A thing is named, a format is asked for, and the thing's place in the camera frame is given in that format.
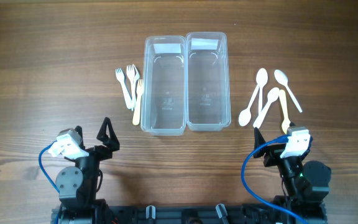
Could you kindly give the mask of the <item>white spoon bowl down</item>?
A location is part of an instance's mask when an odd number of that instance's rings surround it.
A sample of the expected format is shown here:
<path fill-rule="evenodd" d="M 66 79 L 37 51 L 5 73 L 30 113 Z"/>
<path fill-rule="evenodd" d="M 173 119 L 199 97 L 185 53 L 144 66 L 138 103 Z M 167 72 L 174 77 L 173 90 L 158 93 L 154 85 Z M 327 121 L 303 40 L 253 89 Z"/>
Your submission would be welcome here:
<path fill-rule="evenodd" d="M 239 119 L 238 119 L 240 126 L 246 126 L 249 123 L 249 121 L 251 120 L 252 115 L 250 112 L 250 108 L 257 96 L 258 91 L 259 91 L 259 86 L 256 85 L 256 87 L 252 93 L 252 96 L 250 98 L 249 104 L 247 105 L 247 108 L 240 112 Z"/>

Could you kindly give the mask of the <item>yellow plastic spoon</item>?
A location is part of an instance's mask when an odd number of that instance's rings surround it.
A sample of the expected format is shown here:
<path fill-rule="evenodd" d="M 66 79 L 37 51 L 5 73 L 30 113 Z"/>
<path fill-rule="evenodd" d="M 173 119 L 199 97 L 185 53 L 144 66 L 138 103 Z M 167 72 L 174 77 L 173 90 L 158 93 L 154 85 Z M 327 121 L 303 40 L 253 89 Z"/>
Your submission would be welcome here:
<path fill-rule="evenodd" d="M 284 90 L 279 91 L 279 100 L 280 100 L 280 105 L 281 105 L 282 113 L 283 113 L 283 121 L 282 121 L 281 127 L 282 127 L 283 132 L 286 134 L 288 128 L 290 127 L 291 121 L 288 116 L 287 98 L 286 98 L 286 93 Z"/>

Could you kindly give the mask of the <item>white spoon diagonal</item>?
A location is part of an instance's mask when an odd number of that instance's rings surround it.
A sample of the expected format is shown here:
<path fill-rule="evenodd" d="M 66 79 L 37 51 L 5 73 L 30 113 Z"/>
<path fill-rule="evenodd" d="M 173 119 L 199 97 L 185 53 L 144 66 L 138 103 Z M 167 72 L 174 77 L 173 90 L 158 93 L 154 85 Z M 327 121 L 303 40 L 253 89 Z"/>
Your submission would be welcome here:
<path fill-rule="evenodd" d="M 254 123 L 253 123 L 253 127 L 254 128 L 260 128 L 266 115 L 267 112 L 271 106 L 271 104 L 275 101 L 278 100 L 279 97 L 279 92 L 280 89 L 278 87 L 274 87 L 272 88 L 268 94 L 267 94 L 267 102 L 265 104 L 265 106 L 262 108 L 262 111 L 259 113 L 258 117 L 255 119 Z"/>

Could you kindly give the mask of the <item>yellow plastic fork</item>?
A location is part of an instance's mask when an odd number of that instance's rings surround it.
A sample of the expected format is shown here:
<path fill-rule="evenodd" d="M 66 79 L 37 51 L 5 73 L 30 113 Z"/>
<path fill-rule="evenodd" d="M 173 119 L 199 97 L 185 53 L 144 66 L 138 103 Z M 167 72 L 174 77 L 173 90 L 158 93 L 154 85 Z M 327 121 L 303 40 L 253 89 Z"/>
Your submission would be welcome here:
<path fill-rule="evenodd" d="M 141 112 L 141 99 L 144 93 L 143 79 L 139 79 L 136 88 L 137 99 L 135 103 L 134 115 L 132 124 L 137 126 L 140 123 L 140 112 Z"/>

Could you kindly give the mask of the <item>white spoon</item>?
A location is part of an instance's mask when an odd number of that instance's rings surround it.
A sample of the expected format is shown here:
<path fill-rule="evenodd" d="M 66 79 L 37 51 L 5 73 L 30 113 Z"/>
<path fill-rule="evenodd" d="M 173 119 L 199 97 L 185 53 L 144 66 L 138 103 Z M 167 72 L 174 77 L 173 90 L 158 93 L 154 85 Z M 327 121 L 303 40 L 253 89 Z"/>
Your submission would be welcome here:
<path fill-rule="evenodd" d="M 259 71 L 256 74 L 256 84 L 257 84 L 257 90 L 259 93 L 258 97 L 258 112 L 262 111 L 263 108 L 263 87 L 268 82 L 268 73 L 265 68 L 260 68 Z"/>
<path fill-rule="evenodd" d="M 290 95 L 291 99 L 293 100 L 296 108 L 298 109 L 298 111 L 300 113 L 302 113 L 303 110 L 302 110 L 297 98 L 295 97 L 295 95 L 291 91 L 290 87 L 288 86 L 288 77 L 281 70 L 275 70 L 274 77 L 279 84 L 283 85 L 287 89 L 287 92 Z"/>

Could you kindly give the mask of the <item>light blue plastic fork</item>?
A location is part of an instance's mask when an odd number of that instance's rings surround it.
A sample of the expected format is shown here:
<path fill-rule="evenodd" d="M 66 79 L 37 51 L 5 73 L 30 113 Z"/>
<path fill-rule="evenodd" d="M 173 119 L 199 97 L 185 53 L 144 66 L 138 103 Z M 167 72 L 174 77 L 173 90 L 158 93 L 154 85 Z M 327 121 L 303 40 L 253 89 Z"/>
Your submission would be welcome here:
<path fill-rule="evenodd" d="M 122 93 L 124 95 L 124 101 L 125 101 L 126 107 L 127 107 L 127 109 L 131 110 L 132 109 L 132 99 L 131 99 L 129 91 L 126 87 L 125 74 L 121 68 L 115 69 L 115 74 L 116 74 L 116 78 L 117 78 L 118 82 L 121 84 Z"/>

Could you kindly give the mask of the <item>white plastic fork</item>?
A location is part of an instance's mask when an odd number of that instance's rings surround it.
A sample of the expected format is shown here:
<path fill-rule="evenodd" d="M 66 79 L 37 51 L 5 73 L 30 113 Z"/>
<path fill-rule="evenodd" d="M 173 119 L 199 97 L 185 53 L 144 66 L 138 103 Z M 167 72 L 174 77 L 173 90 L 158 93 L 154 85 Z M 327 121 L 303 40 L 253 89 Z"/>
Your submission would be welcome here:
<path fill-rule="evenodd" d="M 135 84 L 134 84 L 135 70 L 132 65 L 128 65 L 126 67 L 126 75 L 129 78 L 129 81 L 131 83 L 132 110 L 134 110 L 134 107 L 135 107 Z"/>

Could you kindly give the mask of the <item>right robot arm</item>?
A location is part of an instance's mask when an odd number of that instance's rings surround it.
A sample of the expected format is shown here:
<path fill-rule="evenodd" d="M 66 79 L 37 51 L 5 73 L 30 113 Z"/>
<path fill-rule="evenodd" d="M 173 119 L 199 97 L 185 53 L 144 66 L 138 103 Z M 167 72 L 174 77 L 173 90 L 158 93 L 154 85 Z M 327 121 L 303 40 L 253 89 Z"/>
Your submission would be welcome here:
<path fill-rule="evenodd" d="M 275 196 L 273 204 L 299 215 L 307 223 L 327 223 L 323 199 L 329 193 L 331 168 L 320 161 L 308 161 L 312 136 L 305 127 L 290 126 L 287 142 L 264 146 L 254 157 L 263 157 L 264 166 L 278 168 L 286 195 Z"/>

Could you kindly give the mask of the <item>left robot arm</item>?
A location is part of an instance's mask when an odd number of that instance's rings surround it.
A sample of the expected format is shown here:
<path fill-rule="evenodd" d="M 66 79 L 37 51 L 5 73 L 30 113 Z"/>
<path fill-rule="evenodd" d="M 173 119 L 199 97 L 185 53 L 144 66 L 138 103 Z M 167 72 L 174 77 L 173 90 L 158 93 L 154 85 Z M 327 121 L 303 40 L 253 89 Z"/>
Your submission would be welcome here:
<path fill-rule="evenodd" d="M 48 151 L 52 156 L 62 155 L 75 165 L 62 169 L 55 184 L 60 207 L 52 214 L 52 223 L 118 223 L 118 217 L 104 199 L 97 199 L 103 181 L 100 162 L 112 158 L 119 150 L 119 141 L 106 117 L 96 137 L 102 144 L 85 148 L 82 127 L 61 131 L 56 143 Z"/>

